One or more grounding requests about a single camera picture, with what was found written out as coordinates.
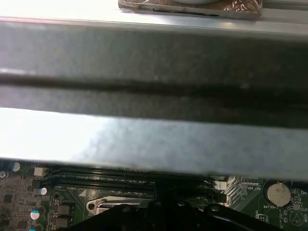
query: capacitor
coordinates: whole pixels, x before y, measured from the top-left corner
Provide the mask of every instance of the capacitor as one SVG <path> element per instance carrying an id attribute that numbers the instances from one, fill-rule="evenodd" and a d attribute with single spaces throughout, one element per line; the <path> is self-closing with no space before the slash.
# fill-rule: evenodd
<path id="1" fill-rule="evenodd" d="M 6 171 L 0 171 L 0 179 L 8 177 L 8 172 Z"/>
<path id="2" fill-rule="evenodd" d="M 11 164 L 11 169 L 13 172 L 18 172 L 19 170 L 24 170 L 26 168 L 26 163 L 14 162 Z"/>
<path id="3" fill-rule="evenodd" d="M 46 188 L 41 188 L 39 190 L 39 194 L 41 194 L 41 195 L 46 195 L 46 193 L 47 193 L 47 189 Z"/>
<path id="4" fill-rule="evenodd" d="M 38 208 L 32 210 L 30 217 L 33 220 L 37 220 L 39 217 L 43 216 L 46 213 L 46 208 L 44 206 L 39 206 Z"/>
<path id="5" fill-rule="evenodd" d="M 34 226 L 35 231 L 44 231 L 44 226 L 42 224 L 37 224 Z"/>

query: chip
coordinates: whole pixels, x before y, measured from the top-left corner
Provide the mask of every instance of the chip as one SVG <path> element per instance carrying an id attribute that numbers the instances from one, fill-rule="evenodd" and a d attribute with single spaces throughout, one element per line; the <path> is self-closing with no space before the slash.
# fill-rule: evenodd
<path id="1" fill-rule="evenodd" d="M 20 229 L 20 230 L 24 230 L 27 228 L 27 222 L 24 221 L 24 220 L 21 220 L 18 222 L 17 224 L 17 228 Z"/>
<path id="2" fill-rule="evenodd" d="M 58 214 L 59 215 L 69 215 L 70 206 L 69 205 L 59 205 L 58 206 Z"/>
<path id="3" fill-rule="evenodd" d="M 4 203 L 11 203 L 12 202 L 12 198 L 13 198 L 12 195 L 4 195 L 3 202 Z"/>
<path id="4" fill-rule="evenodd" d="M 33 180 L 32 187 L 34 189 L 41 189 L 42 188 L 42 181 L 41 180 Z"/>
<path id="5" fill-rule="evenodd" d="M 56 223 L 57 228 L 67 228 L 68 227 L 67 218 L 56 218 L 55 223 Z"/>
<path id="6" fill-rule="evenodd" d="M 27 186 L 27 192 L 33 192 L 33 187 L 32 186 Z"/>

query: metal plate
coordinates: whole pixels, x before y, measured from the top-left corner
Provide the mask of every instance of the metal plate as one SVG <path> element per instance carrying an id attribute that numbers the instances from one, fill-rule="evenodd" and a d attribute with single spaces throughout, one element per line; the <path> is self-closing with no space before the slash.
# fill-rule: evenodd
<path id="1" fill-rule="evenodd" d="M 307 180 L 307 130 L 0 113 L 1 158 Z"/>

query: motherboard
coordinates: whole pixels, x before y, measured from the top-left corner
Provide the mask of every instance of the motherboard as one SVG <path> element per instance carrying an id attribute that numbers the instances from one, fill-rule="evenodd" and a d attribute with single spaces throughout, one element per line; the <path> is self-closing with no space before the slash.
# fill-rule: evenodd
<path id="1" fill-rule="evenodd" d="M 58 231 L 168 188 L 194 207 L 219 203 L 286 231 L 308 229 L 308 184 L 243 176 L 0 162 L 0 231 Z"/>

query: electrolytic capacitor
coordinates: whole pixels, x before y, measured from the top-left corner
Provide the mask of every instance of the electrolytic capacitor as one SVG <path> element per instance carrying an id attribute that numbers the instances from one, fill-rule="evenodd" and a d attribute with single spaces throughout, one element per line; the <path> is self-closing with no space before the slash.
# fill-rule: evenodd
<path id="1" fill-rule="evenodd" d="M 32 212 L 30 213 L 30 217 L 33 220 L 37 220 L 45 213 L 46 213 L 46 208 L 44 206 L 39 206 L 38 208 L 32 210 Z"/>

